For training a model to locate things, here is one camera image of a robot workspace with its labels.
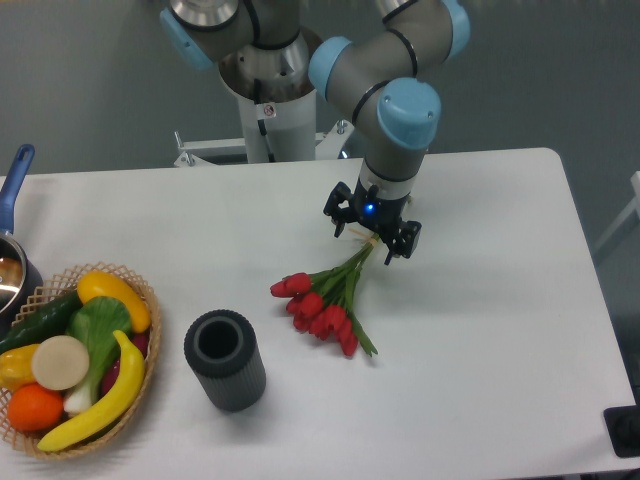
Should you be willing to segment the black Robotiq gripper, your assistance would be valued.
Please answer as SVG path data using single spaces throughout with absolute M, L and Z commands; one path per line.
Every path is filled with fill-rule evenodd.
M 347 224 L 356 221 L 377 233 L 388 248 L 385 265 L 393 258 L 409 259 L 418 244 L 422 224 L 418 221 L 402 221 L 402 211 L 408 195 L 398 199 L 383 199 L 374 189 L 371 194 L 360 181 L 355 192 L 344 182 L 338 182 L 330 192 L 323 208 L 325 216 L 334 225 L 334 237 L 338 238 Z

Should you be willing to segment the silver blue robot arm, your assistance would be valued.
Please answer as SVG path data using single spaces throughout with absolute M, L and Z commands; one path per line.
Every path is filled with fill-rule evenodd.
M 457 55 L 470 23 L 456 1 L 380 1 L 383 31 L 357 44 L 319 38 L 297 1 L 172 1 L 163 30 L 192 68 L 216 68 L 236 98 L 251 163 L 312 160 L 323 98 L 368 141 L 357 183 L 337 185 L 324 212 L 357 223 L 390 257 L 410 257 L 421 226 L 402 217 L 441 115 L 425 70 Z

